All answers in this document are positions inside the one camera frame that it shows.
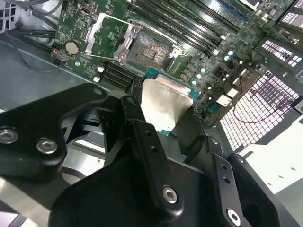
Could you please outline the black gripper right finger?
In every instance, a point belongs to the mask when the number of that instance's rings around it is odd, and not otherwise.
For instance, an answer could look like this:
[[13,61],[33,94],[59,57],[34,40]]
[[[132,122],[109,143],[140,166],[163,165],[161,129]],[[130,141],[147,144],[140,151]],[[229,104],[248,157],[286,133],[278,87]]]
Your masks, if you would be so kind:
[[185,163],[205,176],[208,222],[214,227],[296,227],[298,222],[240,155],[226,156],[206,134],[194,107],[176,125]]

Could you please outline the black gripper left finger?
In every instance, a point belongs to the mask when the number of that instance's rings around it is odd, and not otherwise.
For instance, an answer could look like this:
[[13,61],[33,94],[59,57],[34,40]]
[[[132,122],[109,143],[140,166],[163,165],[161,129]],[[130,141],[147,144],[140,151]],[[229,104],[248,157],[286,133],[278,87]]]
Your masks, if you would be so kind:
[[134,96],[109,96],[85,83],[0,115],[0,173],[30,182],[54,179],[67,156],[67,143],[83,135],[87,113],[110,122],[104,129],[113,156],[109,164],[121,158],[122,151],[131,153],[138,142],[160,142]]

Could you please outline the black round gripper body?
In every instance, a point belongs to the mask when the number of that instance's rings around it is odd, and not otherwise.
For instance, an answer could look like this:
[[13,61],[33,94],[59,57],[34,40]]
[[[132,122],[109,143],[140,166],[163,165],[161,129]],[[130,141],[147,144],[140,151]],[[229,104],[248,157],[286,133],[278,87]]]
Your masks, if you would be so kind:
[[169,161],[160,142],[131,153],[67,188],[51,211],[53,227],[205,227],[204,175]]

